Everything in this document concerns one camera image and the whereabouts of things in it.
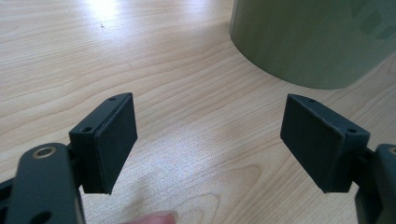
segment human hand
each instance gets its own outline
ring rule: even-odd
[[[124,224],[177,224],[177,211],[163,211],[139,217]]]

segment wooden table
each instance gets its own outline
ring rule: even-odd
[[[299,87],[230,40],[232,0],[0,1],[0,180],[26,150],[67,144],[107,97],[134,93],[139,139],[89,223],[175,209],[179,223],[356,223],[353,186],[323,194],[279,138],[289,92],[395,144],[396,58],[353,86]]]

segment green cylinder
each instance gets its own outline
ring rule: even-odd
[[[396,51],[396,0],[235,0],[230,35],[275,77],[344,88]]]

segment screw hole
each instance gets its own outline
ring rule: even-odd
[[[390,148],[389,151],[390,151],[391,153],[393,153],[394,155],[396,155],[396,147]]]
[[[56,147],[42,147],[33,153],[33,158],[43,159],[55,153]]]
[[[356,133],[356,129],[346,129],[349,133]]]
[[[52,214],[50,212],[41,212],[32,219],[30,219],[30,224],[44,224],[47,223],[51,217]]]
[[[87,132],[89,132],[90,130],[92,130],[91,127],[85,127],[85,128],[83,128],[83,129],[81,129],[81,131],[84,132],[84,133],[87,133]]]

